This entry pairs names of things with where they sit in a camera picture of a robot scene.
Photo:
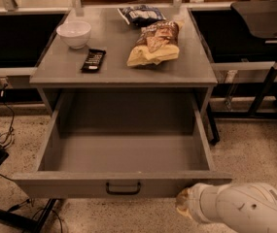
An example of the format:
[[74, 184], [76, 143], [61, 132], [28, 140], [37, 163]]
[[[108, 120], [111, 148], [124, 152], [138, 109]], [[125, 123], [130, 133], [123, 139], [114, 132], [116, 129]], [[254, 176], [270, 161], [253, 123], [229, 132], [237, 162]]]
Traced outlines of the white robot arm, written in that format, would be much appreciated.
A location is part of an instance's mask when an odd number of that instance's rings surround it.
[[177, 195], [176, 209], [198, 223], [222, 223], [237, 233], [277, 233], [277, 189], [268, 183], [197, 183]]

